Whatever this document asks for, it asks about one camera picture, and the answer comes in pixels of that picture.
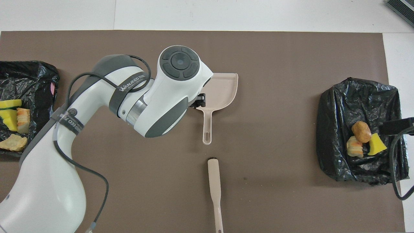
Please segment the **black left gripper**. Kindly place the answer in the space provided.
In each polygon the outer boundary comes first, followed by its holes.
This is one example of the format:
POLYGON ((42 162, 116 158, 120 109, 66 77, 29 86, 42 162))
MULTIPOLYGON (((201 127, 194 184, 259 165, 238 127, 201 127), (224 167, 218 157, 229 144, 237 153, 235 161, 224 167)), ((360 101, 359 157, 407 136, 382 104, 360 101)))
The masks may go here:
POLYGON ((190 108, 196 109, 197 107, 206 107, 206 94, 201 93, 198 95, 198 98, 190 105, 190 108))

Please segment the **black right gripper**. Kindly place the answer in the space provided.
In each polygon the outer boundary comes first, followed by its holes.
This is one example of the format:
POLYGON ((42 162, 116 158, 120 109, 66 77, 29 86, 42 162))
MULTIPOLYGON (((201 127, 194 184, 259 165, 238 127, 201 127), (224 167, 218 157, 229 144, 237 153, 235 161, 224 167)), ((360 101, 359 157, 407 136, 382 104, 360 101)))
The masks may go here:
POLYGON ((401 131, 405 131, 408 130, 408 128, 413 127, 413 125, 413 117, 385 121, 379 125, 379 134, 386 136, 397 135, 401 131))

